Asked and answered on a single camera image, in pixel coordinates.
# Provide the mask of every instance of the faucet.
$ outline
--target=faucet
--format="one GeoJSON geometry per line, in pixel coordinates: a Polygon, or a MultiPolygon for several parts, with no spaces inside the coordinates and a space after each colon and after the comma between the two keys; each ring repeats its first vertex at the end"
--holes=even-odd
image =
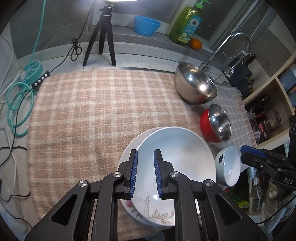
{"type": "Polygon", "coordinates": [[[224,41],[223,43],[212,53],[212,55],[204,62],[201,63],[201,65],[199,66],[199,69],[203,72],[206,72],[209,68],[209,65],[213,62],[213,60],[221,53],[221,51],[227,46],[227,44],[234,39],[237,36],[243,36],[246,39],[246,44],[245,47],[242,51],[242,55],[240,57],[240,59],[237,61],[237,63],[233,66],[227,67],[223,72],[227,77],[231,77],[234,74],[234,69],[236,66],[238,66],[243,58],[248,55],[249,53],[249,47],[250,47],[250,38],[249,36],[244,33],[244,32],[240,32],[240,31],[236,31],[236,32],[232,32],[224,41]]]}

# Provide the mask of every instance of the light blue bowl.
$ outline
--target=light blue bowl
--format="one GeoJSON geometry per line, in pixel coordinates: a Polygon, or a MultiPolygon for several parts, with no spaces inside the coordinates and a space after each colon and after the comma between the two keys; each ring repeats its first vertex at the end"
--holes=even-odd
{"type": "Polygon", "coordinates": [[[134,31],[144,36],[152,36],[161,25],[153,18],[135,16],[134,31]]]}

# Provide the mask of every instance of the plaid cloth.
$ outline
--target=plaid cloth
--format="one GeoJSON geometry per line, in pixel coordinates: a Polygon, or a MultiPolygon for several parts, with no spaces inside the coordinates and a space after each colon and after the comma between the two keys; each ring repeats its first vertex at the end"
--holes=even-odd
{"type": "MultiPolygon", "coordinates": [[[[240,92],[221,85],[217,90],[211,103],[227,112],[232,135],[227,142],[208,143],[213,156],[229,145],[256,147],[240,92]]],[[[181,126],[202,137],[200,115],[211,103],[185,103],[174,88],[174,75],[167,73],[82,71],[46,79],[28,134],[30,189],[39,218],[78,181],[102,180],[116,171],[126,146],[145,130],[181,126]]],[[[119,241],[160,229],[138,222],[119,202],[119,241]]]]}

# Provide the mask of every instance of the red and steel bowl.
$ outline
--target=red and steel bowl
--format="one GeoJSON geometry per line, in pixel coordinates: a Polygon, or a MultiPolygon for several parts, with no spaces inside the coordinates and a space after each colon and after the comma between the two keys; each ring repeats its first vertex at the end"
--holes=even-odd
{"type": "Polygon", "coordinates": [[[210,142],[228,141],[231,136],[229,118],[221,106],[211,104],[200,118],[203,136],[210,142]]]}

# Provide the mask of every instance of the floral pattern plate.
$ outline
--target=floral pattern plate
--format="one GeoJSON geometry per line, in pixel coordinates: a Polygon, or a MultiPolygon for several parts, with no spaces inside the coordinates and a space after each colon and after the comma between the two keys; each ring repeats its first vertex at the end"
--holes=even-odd
{"type": "MultiPolygon", "coordinates": [[[[119,164],[127,161],[129,159],[130,153],[132,149],[137,149],[137,147],[142,143],[142,141],[144,141],[146,139],[147,136],[149,136],[150,134],[152,134],[153,132],[162,129],[163,127],[155,127],[152,128],[150,130],[147,130],[141,134],[139,134],[135,139],[133,139],[131,141],[131,143],[126,147],[126,149],[124,150],[124,152],[121,155],[121,158],[119,160],[118,163],[118,167],[119,164]]],[[[135,206],[133,205],[131,200],[120,200],[124,209],[136,220],[140,221],[141,223],[147,224],[147,225],[151,225],[151,226],[161,226],[156,224],[155,222],[153,222],[152,220],[148,220],[146,218],[144,218],[135,208],[135,206]]]]}
{"type": "Polygon", "coordinates": [[[136,187],[131,199],[143,218],[161,225],[175,225],[174,200],[161,200],[157,193],[154,150],[189,179],[216,181],[215,161],[207,143],[196,133],[181,127],[166,127],[153,132],[137,148],[136,187]]]}

